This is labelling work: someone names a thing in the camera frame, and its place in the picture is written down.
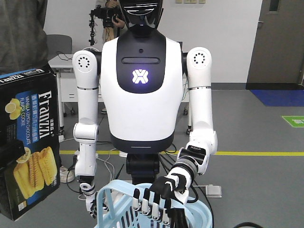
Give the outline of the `black white robot left hand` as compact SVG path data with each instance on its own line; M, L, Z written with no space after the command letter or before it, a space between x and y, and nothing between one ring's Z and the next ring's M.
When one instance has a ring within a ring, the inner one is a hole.
M165 226L187 228L184 209L173 208L172 202L186 204L189 186L189 180L182 174L171 173L159 177L151 187L144 190L142 200L139 200L140 190L134 189L132 209Z

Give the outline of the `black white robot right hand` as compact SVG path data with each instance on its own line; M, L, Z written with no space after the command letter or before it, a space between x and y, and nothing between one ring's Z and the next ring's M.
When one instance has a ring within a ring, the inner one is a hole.
M85 204L86 204L86 209L89 215L92 218L96 218L97 216L97 205L96 205L96 197L95 195L90 195L90 196L85 196Z

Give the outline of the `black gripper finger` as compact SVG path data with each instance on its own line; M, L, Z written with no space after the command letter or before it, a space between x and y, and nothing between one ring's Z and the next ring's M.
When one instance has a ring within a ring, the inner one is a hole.
M2 145L0 147L0 169L4 170L24 154L24 144L21 140L13 140L5 145Z

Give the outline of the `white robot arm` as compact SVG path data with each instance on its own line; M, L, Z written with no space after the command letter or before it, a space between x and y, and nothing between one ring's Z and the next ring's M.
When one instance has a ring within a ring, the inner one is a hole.
M97 54L88 50L77 51L72 64L78 98L78 122L73 128L74 139L79 143L75 175L82 193L87 198L94 198L100 66Z
M158 154L173 141L183 74L188 77L193 129L186 147L179 151L176 163L159 185L187 189L197 175L205 173L218 143L212 119L212 58L206 48L182 53L177 43L135 49L109 42L102 52L76 52L72 63L79 117L74 139L80 144L75 174L85 185L93 185L96 170L99 95L107 109L111 142L127 153L127 171L133 183L155 181Z

